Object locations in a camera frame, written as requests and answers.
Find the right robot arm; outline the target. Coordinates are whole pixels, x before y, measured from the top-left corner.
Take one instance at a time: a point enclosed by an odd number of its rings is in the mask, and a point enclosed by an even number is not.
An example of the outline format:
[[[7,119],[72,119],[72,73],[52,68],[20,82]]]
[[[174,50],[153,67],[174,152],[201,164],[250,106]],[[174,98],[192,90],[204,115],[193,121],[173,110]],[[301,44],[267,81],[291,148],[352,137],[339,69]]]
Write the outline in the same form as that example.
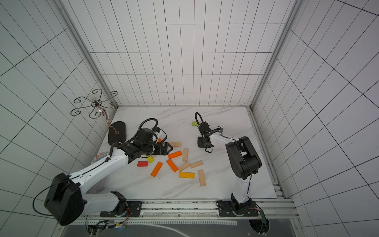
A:
[[[249,196],[251,177],[258,173],[262,161],[250,139],[243,136],[235,139],[223,134],[219,126],[210,126],[206,122],[197,123],[200,136],[199,148],[211,153],[214,147],[226,149],[236,183],[230,200],[219,200],[216,205],[221,217],[258,217],[259,207]]]

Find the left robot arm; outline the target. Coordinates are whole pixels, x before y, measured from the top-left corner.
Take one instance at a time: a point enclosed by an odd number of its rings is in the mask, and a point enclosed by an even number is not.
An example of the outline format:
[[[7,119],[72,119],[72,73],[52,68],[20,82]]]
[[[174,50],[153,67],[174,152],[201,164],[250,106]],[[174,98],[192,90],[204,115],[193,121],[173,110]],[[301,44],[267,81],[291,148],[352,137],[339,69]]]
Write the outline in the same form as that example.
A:
[[[109,155],[101,161],[72,174],[56,175],[48,188],[44,207],[62,226],[73,223],[83,215],[97,212],[125,215],[127,202],[120,192],[90,194],[88,191],[114,171],[138,158],[168,155],[173,147],[165,139],[158,141],[161,133],[158,128],[140,128],[132,139],[113,143]]]

